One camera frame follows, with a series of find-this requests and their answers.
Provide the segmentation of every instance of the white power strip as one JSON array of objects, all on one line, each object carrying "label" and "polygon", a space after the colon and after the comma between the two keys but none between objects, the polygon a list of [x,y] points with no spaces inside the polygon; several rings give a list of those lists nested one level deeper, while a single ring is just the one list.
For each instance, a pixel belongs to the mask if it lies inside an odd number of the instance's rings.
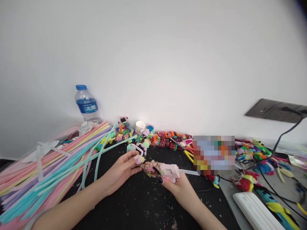
[{"label": "white power strip", "polygon": [[232,197],[254,230],[285,230],[252,192],[235,193]]}]

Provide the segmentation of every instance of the hand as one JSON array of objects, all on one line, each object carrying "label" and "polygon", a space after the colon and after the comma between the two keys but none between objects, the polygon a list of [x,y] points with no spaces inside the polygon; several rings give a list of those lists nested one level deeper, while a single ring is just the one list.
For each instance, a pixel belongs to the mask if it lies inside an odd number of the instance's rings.
[{"label": "hand", "polygon": [[141,167],[134,168],[139,157],[138,151],[127,152],[98,180],[104,184],[105,196],[114,193],[130,176],[142,171]]},{"label": "hand", "polygon": [[174,195],[178,203],[187,210],[187,212],[191,213],[191,211],[201,203],[184,173],[180,173],[180,177],[176,179],[175,184],[161,177],[158,178],[158,181]]}]

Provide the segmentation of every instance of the gray table surface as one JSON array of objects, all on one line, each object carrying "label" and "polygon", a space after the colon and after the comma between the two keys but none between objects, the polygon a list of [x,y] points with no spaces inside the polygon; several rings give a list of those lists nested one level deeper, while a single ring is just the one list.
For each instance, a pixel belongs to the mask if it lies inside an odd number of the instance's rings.
[{"label": "gray table surface", "polygon": [[[307,187],[307,177],[305,176],[305,173],[307,173],[307,171],[300,169],[296,166],[292,166],[292,173],[294,175],[294,177],[299,180],[305,187]],[[283,178],[286,181],[286,184],[282,183],[280,178],[278,177],[276,171],[275,174],[273,176],[269,176],[267,174],[264,175],[265,178],[268,180],[268,182],[271,184],[271,186],[276,190],[276,192],[278,192],[278,194],[282,197],[285,197],[289,200],[292,201],[299,201],[300,200],[300,195],[299,192],[296,190],[296,181],[292,178],[289,178],[285,175],[283,175]],[[230,179],[229,175],[222,175],[222,177],[226,178],[226,179]],[[263,186],[265,186],[266,188],[268,188],[270,191],[271,188],[267,185],[266,181],[263,179],[262,176],[260,176],[258,178],[258,183],[262,184]],[[225,181],[225,180],[220,180],[220,187],[229,203],[229,206],[240,226],[240,228],[242,230],[249,230],[249,229],[253,229],[252,226],[249,224],[249,222],[247,221],[247,219],[245,218],[245,216],[243,215],[243,213],[241,212],[241,210],[239,209],[239,207],[237,206],[237,204],[235,203],[235,201],[232,198],[232,195],[238,192],[242,192],[241,190],[239,190],[236,185],[234,183]],[[296,213],[294,213],[286,204],[284,204],[279,197],[277,196],[273,196],[283,207],[288,208],[292,214],[292,216],[294,217],[294,219],[297,221],[297,223],[300,225],[300,229],[307,229],[307,222],[305,220],[303,220],[301,217],[299,217]],[[292,203],[289,203],[289,205],[294,208],[297,212],[299,212],[302,216],[305,216],[302,211],[295,205]],[[306,202],[302,205],[302,207],[307,210],[307,200]]]}]

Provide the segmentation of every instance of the pixelated blurred area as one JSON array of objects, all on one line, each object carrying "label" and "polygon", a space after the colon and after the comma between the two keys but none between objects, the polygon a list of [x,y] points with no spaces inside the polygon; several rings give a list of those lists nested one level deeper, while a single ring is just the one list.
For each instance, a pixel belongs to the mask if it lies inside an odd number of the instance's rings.
[{"label": "pixelated blurred area", "polygon": [[233,174],[234,136],[194,136],[194,168],[200,175]]}]

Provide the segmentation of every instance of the blue bottle cap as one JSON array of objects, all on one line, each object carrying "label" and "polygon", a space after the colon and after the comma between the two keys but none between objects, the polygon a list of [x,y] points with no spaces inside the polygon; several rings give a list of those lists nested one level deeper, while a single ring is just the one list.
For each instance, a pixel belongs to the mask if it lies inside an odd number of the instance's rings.
[{"label": "blue bottle cap", "polygon": [[86,85],[76,85],[77,90],[87,90]]}]

